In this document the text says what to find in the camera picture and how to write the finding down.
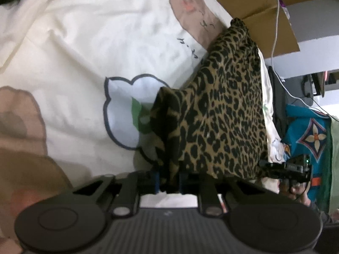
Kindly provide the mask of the person right hand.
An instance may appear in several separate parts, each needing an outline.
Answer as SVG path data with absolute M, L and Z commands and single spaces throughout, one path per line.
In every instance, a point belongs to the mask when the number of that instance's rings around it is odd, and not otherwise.
M 288 197 L 289 199 L 296 201 L 298 203 L 304 204 L 306 206 L 311 205 L 311 200 L 308 197 L 308 191 L 310 189 L 309 183 L 300 184 L 299 186 L 294 186 L 289 188 L 285 183 L 279 185 L 279 194 Z

